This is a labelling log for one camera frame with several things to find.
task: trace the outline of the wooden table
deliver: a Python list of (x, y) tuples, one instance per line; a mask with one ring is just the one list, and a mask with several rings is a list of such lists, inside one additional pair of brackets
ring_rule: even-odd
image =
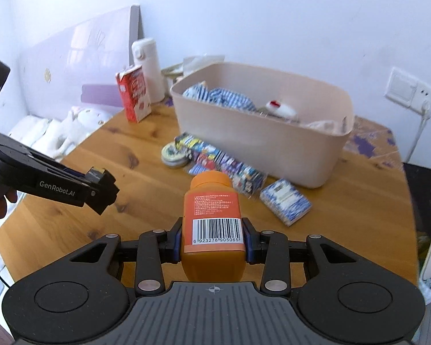
[[(374, 131), (361, 121), (356, 130), (373, 139), (370, 134), (378, 125)], [(169, 229), (182, 214), (192, 179), (160, 160), (161, 148), (178, 133), (174, 109), (162, 105), (139, 124), (128, 123), (120, 113), (85, 140), (63, 163), (83, 172), (92, 166), (111, 171), (120, 188), (115, 205), (99, 216), (87, 206), (26, 196), (0, 228), (0, 252), (11, 276), (19, 280), (107, 233), (129, 240), (151, 229)], [(347, 145), (354, 152), (342, 152), (323, 187), (301, 189), (313, 208), (290, 228), (260, 200), (243, 195), (242, 215), (257, 230), (273, 229), (289, 239), (304, 241), (309, 234), (322, 234), (416, 283), (415, 226), (405, 175), (394, 167), (400, 164), (397, 148), (388, 144), (392, 151), (375, 154), (366, 144), (369, 140), (357, 137)], [(366, 156), (356, 154), (358, 150)], [(126, 265), (122, 281), (132, 286), (134, 264)], [(301, 265), (291, 267), (293, 284), (303, 285)], [(186, 280), (180, 265), (163, 265), (163, 271), (167, 284)], [(243, 280), (259, 283), (261, 272), (261, 265), (248, 265)]]

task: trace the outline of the storage bin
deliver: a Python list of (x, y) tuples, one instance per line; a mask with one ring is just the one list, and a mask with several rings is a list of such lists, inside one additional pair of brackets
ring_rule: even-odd
[[(257, 108), (271, 100), (291, 105), (300, 124), (290, 124), (235, 109), (185, 98), (182, 93), (205, 80), (208, 89), (223, 87), (248, 96)], [(329, 178), (353, 128), (353, 105), (341, 88), (302, 75), (238, 63), (216, 63), (171, 87), (180, 132), (188, 132), (258, 170), (316, 188)], [(333, 135), (308, 127), (318, 120), (341, 123)]]

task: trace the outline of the barcode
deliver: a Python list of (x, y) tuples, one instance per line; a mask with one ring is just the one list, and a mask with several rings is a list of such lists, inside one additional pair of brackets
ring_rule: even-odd
[(193, 245), (243, 243), (239, 218), (207, 218), (193, 220)]

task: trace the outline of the wall outlet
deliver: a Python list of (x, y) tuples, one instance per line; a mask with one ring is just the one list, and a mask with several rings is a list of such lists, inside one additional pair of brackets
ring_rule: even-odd
[(391, 72), (385, 97), (420, 115), (428, 105), (431, 115), (431, 86), (398, 68)]

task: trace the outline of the white thermos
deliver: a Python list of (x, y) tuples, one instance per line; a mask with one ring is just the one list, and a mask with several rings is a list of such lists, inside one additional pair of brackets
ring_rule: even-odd
[(158, 61), (157, 44), (152, 38), (134, 41), (131, 46), (135, 65), (142, 65), (150, 102), (164, 99), (164, 81)]

